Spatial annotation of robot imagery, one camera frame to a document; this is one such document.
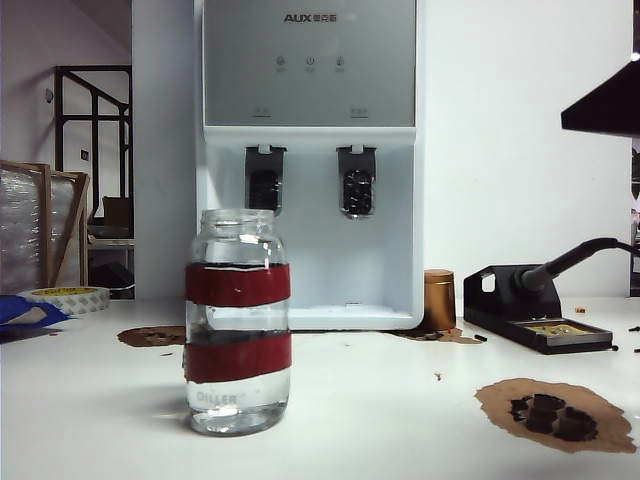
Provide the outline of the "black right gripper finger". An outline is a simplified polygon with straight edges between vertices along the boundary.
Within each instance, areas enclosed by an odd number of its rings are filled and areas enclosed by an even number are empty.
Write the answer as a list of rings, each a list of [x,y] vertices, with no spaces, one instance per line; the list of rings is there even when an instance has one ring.
[[[566,130],[634,135],[634,64],[628,63],[561,113]]]

